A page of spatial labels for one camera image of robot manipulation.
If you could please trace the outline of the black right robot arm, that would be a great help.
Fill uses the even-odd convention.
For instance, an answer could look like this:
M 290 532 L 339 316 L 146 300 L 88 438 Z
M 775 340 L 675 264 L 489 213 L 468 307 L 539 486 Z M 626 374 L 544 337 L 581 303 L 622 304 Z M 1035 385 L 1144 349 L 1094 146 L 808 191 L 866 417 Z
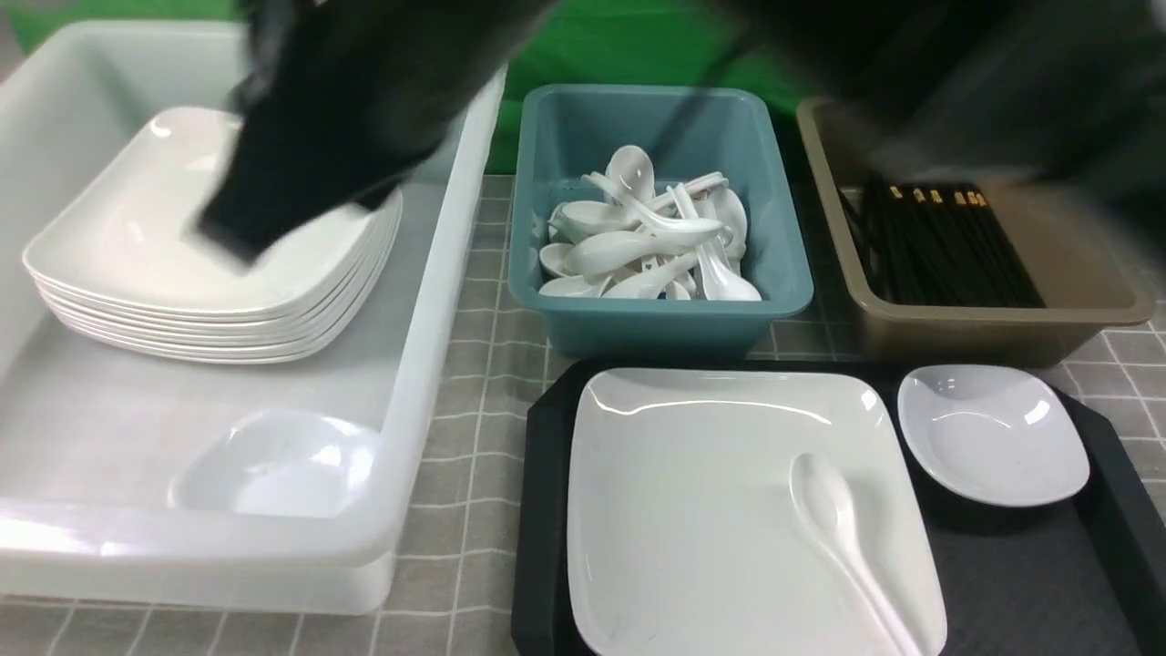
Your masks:
M 718 1 L 902 176 L 1163 186 L 1161 1 Z

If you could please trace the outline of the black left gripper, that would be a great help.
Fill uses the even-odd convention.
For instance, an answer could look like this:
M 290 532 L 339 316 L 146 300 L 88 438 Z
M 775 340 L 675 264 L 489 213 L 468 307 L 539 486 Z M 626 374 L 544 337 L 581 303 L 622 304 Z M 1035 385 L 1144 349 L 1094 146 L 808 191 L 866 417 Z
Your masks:
M 545 1 L 239 1 L 243 126 L 196 221 L 240 264 L 349 203 L 375 209 L 440 150 L 548 16 Z

